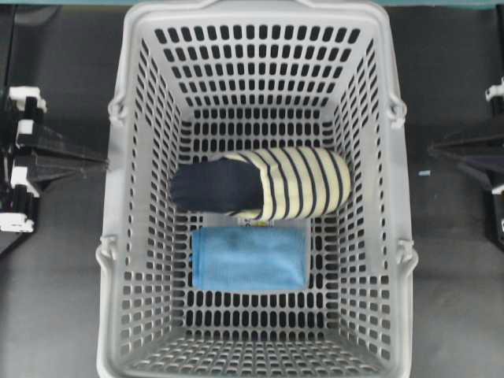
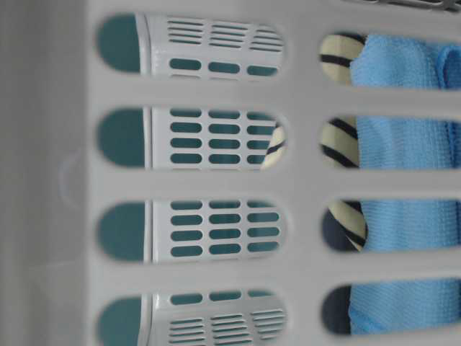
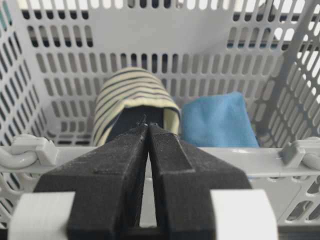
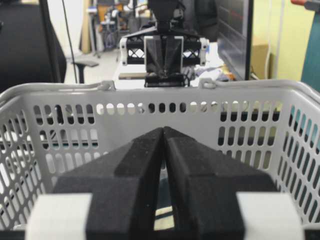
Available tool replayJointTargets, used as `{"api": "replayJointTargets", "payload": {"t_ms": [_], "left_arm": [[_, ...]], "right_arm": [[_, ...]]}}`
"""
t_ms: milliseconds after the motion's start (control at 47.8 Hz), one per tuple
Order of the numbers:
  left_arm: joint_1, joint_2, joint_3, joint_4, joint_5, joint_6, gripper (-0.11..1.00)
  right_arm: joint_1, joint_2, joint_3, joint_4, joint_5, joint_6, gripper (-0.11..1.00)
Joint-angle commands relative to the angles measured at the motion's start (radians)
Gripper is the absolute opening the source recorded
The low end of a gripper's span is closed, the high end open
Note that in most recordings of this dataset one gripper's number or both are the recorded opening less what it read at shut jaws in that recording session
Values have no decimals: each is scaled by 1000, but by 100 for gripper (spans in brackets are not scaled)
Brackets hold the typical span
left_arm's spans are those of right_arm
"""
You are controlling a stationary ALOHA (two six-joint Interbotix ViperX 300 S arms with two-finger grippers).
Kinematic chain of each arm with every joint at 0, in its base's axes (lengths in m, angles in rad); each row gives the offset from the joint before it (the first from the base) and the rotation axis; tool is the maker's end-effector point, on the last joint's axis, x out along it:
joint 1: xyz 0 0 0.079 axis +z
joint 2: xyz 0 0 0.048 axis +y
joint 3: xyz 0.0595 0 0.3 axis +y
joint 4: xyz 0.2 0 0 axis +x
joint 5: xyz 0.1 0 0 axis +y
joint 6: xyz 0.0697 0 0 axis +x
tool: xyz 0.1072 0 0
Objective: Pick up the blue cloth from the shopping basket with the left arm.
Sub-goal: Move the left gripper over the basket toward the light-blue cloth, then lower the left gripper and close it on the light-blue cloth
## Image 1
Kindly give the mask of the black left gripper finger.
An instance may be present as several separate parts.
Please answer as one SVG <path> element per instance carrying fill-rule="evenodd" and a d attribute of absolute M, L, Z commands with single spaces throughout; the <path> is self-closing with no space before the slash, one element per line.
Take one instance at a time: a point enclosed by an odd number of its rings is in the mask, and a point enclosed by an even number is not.
<path fill-rule="evenodd" d="M 69 136 L 37 124 L 31 135 L 30 181 L 34 183 L 105 172 L 107 154 L 92 150 Z"/>

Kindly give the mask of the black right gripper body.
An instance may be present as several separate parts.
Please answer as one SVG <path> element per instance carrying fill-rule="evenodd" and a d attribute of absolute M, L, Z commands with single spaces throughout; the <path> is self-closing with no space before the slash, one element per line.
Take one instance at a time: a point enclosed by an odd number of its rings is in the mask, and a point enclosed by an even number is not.
<path fill-rule="evenodd" d="M 491 105 L 493 140 L 491 145 L 497 148 L 493 157 L 491 174 L 491 194 L 497 240 L 503 240 L 503 78 L 501 83 L 490 86 L 485 91 L 485 99 Z"/>

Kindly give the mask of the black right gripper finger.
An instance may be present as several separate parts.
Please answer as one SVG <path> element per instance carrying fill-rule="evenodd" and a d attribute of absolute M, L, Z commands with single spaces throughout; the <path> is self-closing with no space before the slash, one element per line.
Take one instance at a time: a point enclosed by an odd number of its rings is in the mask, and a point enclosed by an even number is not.
<path fill-rule="evenodd" d="M 497 152 L 497 148 L 491 145 L 493 135 L 493 132 L 462 132 L 442 142 L 433 143 L 428 152 L 434 158 L 452 161 L 478 180 L 486 191 L 491 192 L 493 157 Z"/>

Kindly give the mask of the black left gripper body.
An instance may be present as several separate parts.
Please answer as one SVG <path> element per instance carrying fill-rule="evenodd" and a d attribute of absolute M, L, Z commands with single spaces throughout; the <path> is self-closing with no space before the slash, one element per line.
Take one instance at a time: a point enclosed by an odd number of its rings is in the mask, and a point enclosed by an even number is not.
<path fill-rule="evenodd" d="M 35 123 L 47 111 L 38 87 L 1 90 L 1 254 L 5 255 L 35 232 L 41 189 L 29 177 L 33 149 L 18 139 L 35 135 Z"/>

